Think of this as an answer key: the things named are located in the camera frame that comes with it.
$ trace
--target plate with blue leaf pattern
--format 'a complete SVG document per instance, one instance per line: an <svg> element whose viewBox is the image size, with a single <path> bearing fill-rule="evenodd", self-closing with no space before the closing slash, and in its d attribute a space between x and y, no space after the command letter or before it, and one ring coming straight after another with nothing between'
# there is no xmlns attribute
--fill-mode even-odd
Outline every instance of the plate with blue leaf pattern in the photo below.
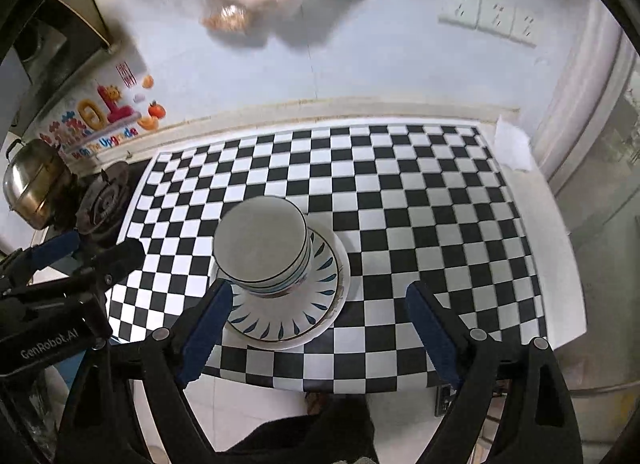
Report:
<svg viewBox="0 0 640 464"><path fill-rule="evenodd" d="M234 304L226 329L259 349L285 350L321 335L340 314L351 273L347 252L332 231L308 218L312 256L306 280L288 295L263 298L232 285ZM217 264L213 278L224 278Z"/></svg>

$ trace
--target blue gripper pad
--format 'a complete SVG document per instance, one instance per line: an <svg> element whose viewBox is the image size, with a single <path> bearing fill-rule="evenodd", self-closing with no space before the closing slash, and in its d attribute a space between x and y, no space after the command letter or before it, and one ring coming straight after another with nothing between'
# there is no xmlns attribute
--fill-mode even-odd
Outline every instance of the blue gripper pad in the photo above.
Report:
<svg viewBox="0 0 640 464"><path fill-rule="evenodd" d="M456 368L455 345L414 284L406 288L405 305L409 319L414 324L440 379L459 390L462 378Z"/></svg>
<svg viewBox="0 0 640 464"><path fill-rule="evenodd" d="M222 284L182 348L182 368L176 379L181 386L195 381L216 343L222 341L222 329L231 313L234 295L228 282Z"/></svg>
<svg viewBox="0 0 640 464"><path fill-rule="evenodd" d="M49 267L53 262L76 251L79 245L80 235L78 235L78 232L69 231L43 244L34 246L31 251L31 269L35 272Z"/></svg>

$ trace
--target bowl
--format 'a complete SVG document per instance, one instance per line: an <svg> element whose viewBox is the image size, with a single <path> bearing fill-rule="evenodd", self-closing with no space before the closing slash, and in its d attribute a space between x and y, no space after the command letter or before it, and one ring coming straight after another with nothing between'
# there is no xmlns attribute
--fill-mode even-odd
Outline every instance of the bowl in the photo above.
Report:
<svg viewBox="0 0 640 464"><path fill-rule="evenodd" d="M250 293L290 292L308 274L311 241L305 216L280 197L242 201L218 224L213 256L229 281Z"/></svg>

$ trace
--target white tile floor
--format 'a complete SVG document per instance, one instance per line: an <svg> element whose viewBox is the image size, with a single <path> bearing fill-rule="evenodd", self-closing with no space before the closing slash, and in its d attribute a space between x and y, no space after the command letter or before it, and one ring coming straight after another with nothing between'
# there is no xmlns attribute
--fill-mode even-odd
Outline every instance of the white tile floor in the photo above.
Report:
<svg viewBox="0 0 640 464"><path fill-rule="evenodd" d="M269 420L306 414L304 394L260 388L203 375L185 395L216 450L225 450ZM138 418L147 444L162 446L142 382L134 386ZM413 464L436 431L435 389L367 396L380 464Z"/></svg>

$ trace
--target checkered tablecloth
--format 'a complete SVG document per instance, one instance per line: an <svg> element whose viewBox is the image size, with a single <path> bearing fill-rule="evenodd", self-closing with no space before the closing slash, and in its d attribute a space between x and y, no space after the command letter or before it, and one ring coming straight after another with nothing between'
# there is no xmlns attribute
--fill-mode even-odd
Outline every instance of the checkered tablecloth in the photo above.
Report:
<svg viewBox="0 0 640 464"><path fill-rule="evenodd" d="M171 327L197 303L218 220L265 194L286 197L341 238L349 298L333 327L297 349L248 348L225 330L208 373L336 393L437 384L404 309L418 279L470 329L505 343L546 335L522 221L474 127L313 128L160 152L151 163L121 232L140 239L145 264L109 302L123 341Z"/></svg>

